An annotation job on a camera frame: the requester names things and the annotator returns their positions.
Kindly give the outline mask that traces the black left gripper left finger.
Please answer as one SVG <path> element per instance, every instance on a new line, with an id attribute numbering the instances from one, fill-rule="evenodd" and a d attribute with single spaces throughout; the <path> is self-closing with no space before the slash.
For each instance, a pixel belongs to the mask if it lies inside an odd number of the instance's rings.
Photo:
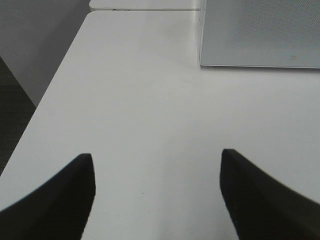
<path id="1" fill-rule="evenodd" d="M 91 154 L 82 153 L 0 212 L 2 240 L 80 240 L 96 195 Z"/>

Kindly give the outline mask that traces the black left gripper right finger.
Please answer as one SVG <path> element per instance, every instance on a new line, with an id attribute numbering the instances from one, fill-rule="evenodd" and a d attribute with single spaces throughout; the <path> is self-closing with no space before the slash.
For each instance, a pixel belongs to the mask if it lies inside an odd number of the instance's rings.
<path id="1" fill-rule="evenodd" d="M 318 240 L 320 205 L 234 149 L 221 154 L 220 191 L 240 240 Z"/>

